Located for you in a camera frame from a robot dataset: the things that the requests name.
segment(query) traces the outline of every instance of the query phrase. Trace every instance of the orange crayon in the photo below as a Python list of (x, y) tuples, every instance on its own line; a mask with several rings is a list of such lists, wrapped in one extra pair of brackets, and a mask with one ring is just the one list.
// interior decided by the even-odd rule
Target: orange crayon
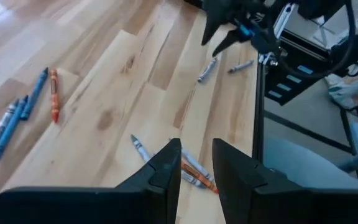
[(50, 70), (50, 89), (51, 89), (51, 101), (52, 101), (52, 119), (55, 123), (59, 118), (59, 95), (57, 93), (57, 70)]
[(183, 158), (181, 159), (181, 169), (187, 172), (188, 174), (192, 175), (197, 180), (201, 181), (207, 188), (212, 190), (215, 193), (218, 193), (218, 190), (216, 186), (209, 181), (207, 178), (205, 178), (203, 175), (201, 175), (197, 170), (192, 168)]

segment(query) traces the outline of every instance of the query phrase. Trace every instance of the wood grain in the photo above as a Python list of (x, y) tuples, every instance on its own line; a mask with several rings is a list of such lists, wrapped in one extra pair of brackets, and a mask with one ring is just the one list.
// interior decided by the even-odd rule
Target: wood grain
[[(231, 29), (202, 47), (206, 18), (182, 0), (0, 0), (0, 117), (29, 94), (45, 67), (57, 67), (62, 108), (50, 118), (49, 81), (30, 120), (20, 122), (0, 160), (0, 191), (17, 186), (114, 187), (150, 153), (181, 138), (213, 173), (211, 143), (222, 138), (252, 153), (257, 58), (249, 44), (218, 55)], [(217, 195), (182, 182), (177, 223), (224, 223)]]

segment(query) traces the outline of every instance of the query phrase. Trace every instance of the blue crayon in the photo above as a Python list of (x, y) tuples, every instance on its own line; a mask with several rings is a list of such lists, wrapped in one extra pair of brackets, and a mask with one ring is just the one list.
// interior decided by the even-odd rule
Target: blue crayon
[(27, 103), (28, 98), (29, 98), (29, 96), (25, 96), (23, 99), (20, 100), (19, 105), (17, 106), (17, 108), (15, 110), (15, 113), (13, 114), (11, 120), (9, 121), (9, 123), (6, 126), (4, 133), (2, 134), (2, 136), (0, 138), (0, 158), (7, 146), (7, 144), (11, 140), (11, 137), (13, 135), (13, 132), (16, 129), (17, 124), (19, 123), (20, 115), (23, 112), (23, 108), (24, 108), (25, 104)]
[(25, 105), (23, 109), (23, 113), (20, 116), (20, 119), (27, 121), (32, 109), (34, 108), (34, 105), (36, 104), (38, 100), (38, 96), (40, 95), (40, 92), (42, 90), (42, 87), (45, 84), (45, 81), (48, 78), (48, 68), (44, 69), (40, 75), (40, 77), (37, 80), (37, 83), (35, 84), (34, 90), (29, 98), (29, 101)]

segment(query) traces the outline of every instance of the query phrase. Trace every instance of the black cable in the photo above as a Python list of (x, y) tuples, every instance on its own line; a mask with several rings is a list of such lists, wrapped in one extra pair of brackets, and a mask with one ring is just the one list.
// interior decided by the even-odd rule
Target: black cable
[(323, 78), (329, 74), (334, 73), (336, 70), (338, 70), (342, 66), (344, 66), (344, 64), (347, 62), (347, 60), (351, 56), (352, 49), (354, 46), (354, 39), (356, 36), (356, 21), (354, 19), (354, 11), (353, 11), (353, 6), (352, 6), (352, 1), (346, 0), (345, 5), (346, 5), (346, 11), (347, 11), (347, 18), (349, 20), (349, 37), (348, 37), (349, 45), (347, 46), (347, 51), (344, 54), (343, 59), (338, 64), (333, 66), (333, 68), (330, 68), (329, 70), (326, 70), (325, 72), (312, 73), (310, 75), (302, 73), (299, 70), (294, 70), (284, 61), (284, 59), (280, 53), (280, 48), (277, 44), (278, 40), (274, 33), (273, 19), (271, 16), (272, 12), (270, 11), (270, 13), (267, 13), (266, 16), (267, 16), (268, 38), (269, 38), (269, 42), (272, 43), (273, 53), (275, 54), (275, 58), (277, 59), (278, 65), (281, 66), (284, 69), (284, 71), (286, 71), (287, 73), (290, 73), (291, 75), (294, 75), (294, 76), (300, 77), (300, 78)]

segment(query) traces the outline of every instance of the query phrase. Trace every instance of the wooden table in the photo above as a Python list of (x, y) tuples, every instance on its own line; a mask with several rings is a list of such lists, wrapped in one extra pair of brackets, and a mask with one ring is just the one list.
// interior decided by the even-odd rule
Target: wooden table
[[(205, 14), (182, 0), (0, 0), (0, 117), (57, 67), (62, 102), (50, 117), (49, 80), (0, 160), (0, 191), (17, 186), (114, 187), (169, 138), (213, 173), (212, 138), (252, 154), (257, 66), (227, 71), (257, 52), (236, 44), (198, 75), (229, 26), (201, 46)], [(217, 195), (181, 183), (177, 223), (224, 223)]]

